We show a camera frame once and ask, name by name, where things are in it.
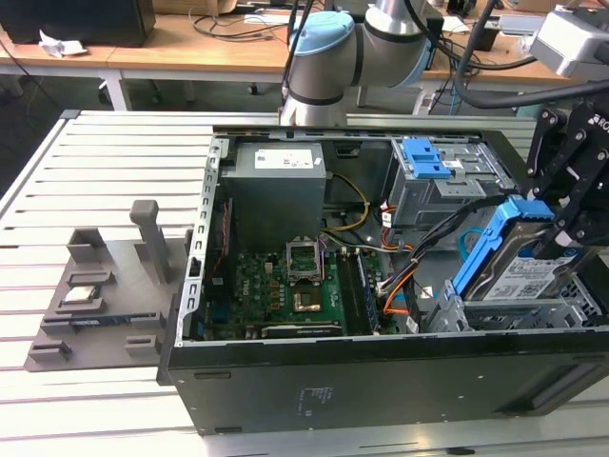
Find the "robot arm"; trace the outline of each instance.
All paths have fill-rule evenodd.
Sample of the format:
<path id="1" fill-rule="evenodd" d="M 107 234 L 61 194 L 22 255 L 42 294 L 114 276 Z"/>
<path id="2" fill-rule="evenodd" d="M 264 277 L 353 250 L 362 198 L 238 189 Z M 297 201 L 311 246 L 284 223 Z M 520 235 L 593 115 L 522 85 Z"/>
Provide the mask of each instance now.
<path id="1" fill-rule="evenodd" d="M 424 0 L 414 0 L 412 6 L 421 12 Z M 287 77 L 281 124 L 346 125 L 346 88 L 394 87 L 417 80 L 429 51 L 430 43 L 403 0 L 378 0 L 363 25 L 342 12 L 311 14 Z"/>

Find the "computer case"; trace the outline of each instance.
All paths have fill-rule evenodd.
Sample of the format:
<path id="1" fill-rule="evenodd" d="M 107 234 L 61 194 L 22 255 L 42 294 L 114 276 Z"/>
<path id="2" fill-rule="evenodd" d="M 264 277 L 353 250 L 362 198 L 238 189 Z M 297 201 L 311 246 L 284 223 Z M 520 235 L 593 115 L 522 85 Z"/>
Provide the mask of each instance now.
<path id="1" fill-rule="evenodd" d="M 459 162 L 454 169 L 453 180 L 465 182 L 471 177 L 483 185 L 488 195 L 498 191 L 491 189 L 495 185 L 503 189 L 521 189 L 526 179 L 524 163 L 502 134 L 495 131 L 469 133 L 362 129 L 277 132 L 258 127 L 220 129 L 216 133 L 209 147 L 182 300 L 172 305 L 167 318 L 167 343 L 161 353 L 157 377 L 160 384 L 176 386 L 201 435 L 386 427 L 538 416 L 548 414 L 609 373 L 609 328 L 604 325 L 607 295 L 606 288 L 599 286 L 601 278 L 606 278 L 609 271 L 598 258 L 589 265 L 590 268 L 578 273 L 572 290 L 566 290 L 563 298 L 560 298 L 568 304 L 581 303 L 589 311 L 590 319 L 584 327 L 559 328 L 541 323 L 525 329 L 487 329 L 491 328 L 490 324 L 501 320 L 498 315 L 498 320 L 491 319 L 488 325 L 476 331 L 426 333 L 424 324 L 414 329 L 406 324 L 404 329 L 400 320 L 396 319 L 395 330 L 393 327 L 385 328 L 384 324 L 379 325 L 381 321 L 376 321 L 377 330 L 371 333 L 351 332 L 347 320 L 346 334 L 328 336 L 334 327 L 340 325 L 328 318 L 324 327 L 320 321 L 315 328 L 327 332 L 319 337 L 300 337 L 294 333 L 281 339 L 265 334 L 268 331 L 265 326 L 271 325 L 269 323 L 273 316 L 285 313 L 289 308 L 289 290 L 299 285 L 287 282 L 283 274 L 285 265 L 290 265 L 289 257 L 286 263 L 282 263 L 282 255 L 271 253 L 261 257 L 261 254 L 252 254 L 239 247 L 243 229 L 237 230 L 231 218 L 234 216 L 238 221 L 241 215 L 239 211 L 233 215 L 232 211 L 226 209 L 233 208 L 232 205 L 243 194 L 233 192 L 227 185 L 230 183 L 226 181 L 232 179 L 227 170 L 238 162 L 238 157 L 236 160 L 233 155 L 235 151 L 237 154 L 254 153 L 240 148 L 240 144 L 251 145 L 258 141 L 260 149 L 266 151 L 270 138 L 277 143 L 276 150 L 286 155 L 288 148 L 309 150 L 322 143 L 324 158 L 319 161 L 319 167 L 326 168 L 326 176 L 331 176 L 331 173 L 347 174 L 358 187 L 367 189 L 366 181 L 374 177 L 373 168 L 366 166 L 363 151 L 368 142 L 378 144 L 385 141 L 397 151 L 391 155 L 389 148 L 388 170 L 380 173 L 386 177 L 385 185 L 379 188 L 381 194 L 366 190 L 366 196 L 378 205 L 387 191 L 392 189 L 391 183 L 402 179 L 399 170 L 405 169 L 400 159 L 402 156 L 398 153 L 400 151 L 395 149 L 395 145 L 399 145 L 396 139 L 413 135 L 431 138 L 435 147 L 442 152 L 443 163 L 447 166 L 452 166 L 452 160 Z M 470 149 L 475 149 L 478 154 L 470 154 Z M 379 160 L 386 163 L 383 158 L 387 151 L 375 150 Z M 484 157 L 484 163 L 476 162 Z M 361 173 L 350 172 L 358 163 Z M 290 167 L 289 157 L 286 158 L 285 167 Z M 467 173 L 473 173 L 471 176 L 462 173 L 468 169 Z M 497 182 L 486 180 L 484 174 L 487 172 L 497 174 Z M 344 200 L 348 194 L 331 191 L 335 186 L 337 183 L 332 183 L 331 179 L 326 183 L 326 215 L 331 214 L 334 207 L 347 208 L 352 203 Z M 393 198 L 393 194 L 395 192 L 389 194 L 387 202 L 399 207 L 401 200 Z M 463 203 L 462 198 L 460 193 L 459 204 Z M 216 202 L 214 207 L 217 199 L 227 202 L 224 212 L 220 203 Z M 260 206 L 268 204 L 265 199 L 259 202 Z M 293 206 L 298 207 L 298 202 L 294 202 Z M 412 210 L 412 201 L 405 206 Z M 292 217 L 283 209 L 278 207 L 278 217 L 275 219 L 278 231 L 285 225 L 284 219 Z M 301 219 L 306 217 L 306 213 L 306 209 L 301 211 Z M 209 266 L 213 267 L 220 249 L 217 241 L 208 242 L 208 239 L 217 238 L 215 233 L 220 224 L 216 222 L 214 226 L 214 218 L 223 221 L 225 237 L 231 240 L 223 244 L 226 251 L 223 248 L 222 255 L 226 255 L 225 263 L 230 264 L 230 259 L 234 259 L 231 265 L 236 266 L 237 275 L 234 278 L 237 280 L 224 280 L 220 273 L 215 272 L 204 288 L 200 266 L 205 264 L 206 270 Z M 484 227 L 485 222 L 478 221 L 476 224 Z M 257 227 L 250 229 L 259 232 Z M 375 233 L 371 231 L 370 236 L 375 236 Z M 362 237 L 368 239 L 365 229 L 362 230 Z M 423 286 L 431 285 L 432 290 L 440 290 L 443 278 L 451 277 L 454 273 L 450 271 L 461 267 L 461 257 L 454 249 L 456 245 L 456 242 L 444 248 L 438 245 L 437 252 L 425 258 L 418 269 Z M 321 287 L 324 288 L 325 298 L 318 311 L 325 313 L 324 316 L 334 315 L 334 292 L 327 291 L 335 288 L 337 277 L 341 285 L 348 285 L 340 289 L 344 312 L 351 309 L 347 308 L 344 299 L 344 292 L 349 292 L 349 288 L 358 290 L 357 296 L 354 295 L 357 299 L 354 301 L 355 307 L 363 309 L 360 302 L 366 304 L 369 296 L 363 292 L 368 285 L 370 289 L 374 288 L 376 276 L 366 275 L 364 267 L 373 265 L 379 254 L 364 254 L 358 249 L 345 247 L 324 258 L 326 276 Z M 350 279 L 348 274 L 343 274 L 340 266 L 340 262 L 346 262 L 349 258 L 353 259 L 353 265 L 360 264 L 362 272 L 358 275 L 355 268 L 355 274 Z M 232 315 L 223 311 L 226 310 L 224 299 L 218 298 L 222 297 L 218 288 L 226 288 L 227 284 L 235 285 L 234 290 L 228 287 L 228 294 L 240 297 L 230 299 L 240 304 L 231 308 L 231 312 L 246 309 L 234 321 L 231 321 Z M 265 291 L 266 284 L 270 284 L 268 291 Z M 285 302 L 282 290 L 286 291 Z M 261 317 L 263 322 L 244 327 L 242 333 L 235 330 L 238 326 L 243 327 L 244 323 L 258 319 L 250 319 L 249 314 L 266 297 L 271 297 L 270 311 L 268 316 Z M 311 299 L 305 306 L 313 303 L 317 302 Z M 427 304 L 435 303 L 435 299 L 427 300 L 422 294 L 418 303 L 420 312 L 428 313 L 431 308 Z M 304 301 L 293 301 L 292 304 L 296 304 L 294 310 L 300 312 L 299 307 L 304 305 Z M 292 326 L 292 330 L 307 329 L 307 322 L 297 312 L 290 316 L 297 320 L 295 324 L 303 324 Z M 283 330 L 290 330 L 290 326 L 284 326 Z"/>
<path id="2" fill-rule="evenodd" d="M 41 30 L 84 46 L 137 48 L 154 28 L 152 0 L 3 0 L 0 24 L 15 44 L 38 43 Z"/>

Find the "orange cable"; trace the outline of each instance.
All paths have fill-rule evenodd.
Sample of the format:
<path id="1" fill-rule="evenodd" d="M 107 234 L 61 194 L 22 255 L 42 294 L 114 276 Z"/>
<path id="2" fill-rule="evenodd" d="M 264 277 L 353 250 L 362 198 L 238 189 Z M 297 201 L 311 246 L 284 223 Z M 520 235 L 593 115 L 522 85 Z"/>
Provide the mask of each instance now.
<path id="1" fill-rule="evenodd" d="M 398 294 L 398 291 L 402 288 L 402 286 L 406 283 L 406 281 L 408 281 L 408 279 L 410 279 L 412 277 L 412 275 L 415 274 L 416 270 L 417 269 L 415 268 L 412 271 L 410 271 L 408 274 L 406 274 L 403 277 L 403 279 L 400 281 L 400 283 L 396 286 L 396 288 L 393 289 L 393 291 L 387 298 L 387 302 L 384 304 L 383 314 L 410 314 L 407 309 L 391 309 L 390 307 L 391 307 L 391 303 L 393 302 L 393 299 Z"/>

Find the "metal bracket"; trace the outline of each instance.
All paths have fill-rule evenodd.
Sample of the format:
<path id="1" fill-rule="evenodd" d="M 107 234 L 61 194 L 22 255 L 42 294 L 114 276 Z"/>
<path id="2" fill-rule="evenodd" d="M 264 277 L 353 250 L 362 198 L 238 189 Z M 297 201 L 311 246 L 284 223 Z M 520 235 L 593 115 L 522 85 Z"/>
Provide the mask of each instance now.
<path id="1" fill-rule="evenodd" d="M 444 282 L 438 303 L 427 320 L 428 333 L 473 331 L 465 317 L 465 304 L 450 280 Z"/>

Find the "white metal table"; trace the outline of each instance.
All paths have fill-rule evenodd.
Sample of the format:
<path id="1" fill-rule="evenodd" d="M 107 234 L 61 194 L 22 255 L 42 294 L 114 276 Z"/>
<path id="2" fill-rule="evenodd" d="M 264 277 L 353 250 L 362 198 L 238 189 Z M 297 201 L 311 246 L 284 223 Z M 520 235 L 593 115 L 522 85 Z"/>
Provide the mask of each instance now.
<path id="1" fill-rule="evenodd" d="M 212 126 L 275 121 L 268 114 L 84 111 L 57 122 L 0 202 L 1 456 L 437 455 L 447 447 L 497 456 L 609 454 L 608 381 L 540 418 L 203 439 L 175 389 L 157 386 L 155 368 L 22 370 L 69 258 L 65 244 L 73 228 L 101 227 L 110 240 L 139 238 L 128 211 L 133 199 L 145 197 L 158 201 L 166 236 L 183 236 L 195 217 Z M 349 122 L 501 129 L 521 154 L 534 128 L 532 120 L 514 118 L 352 116 Z"/>

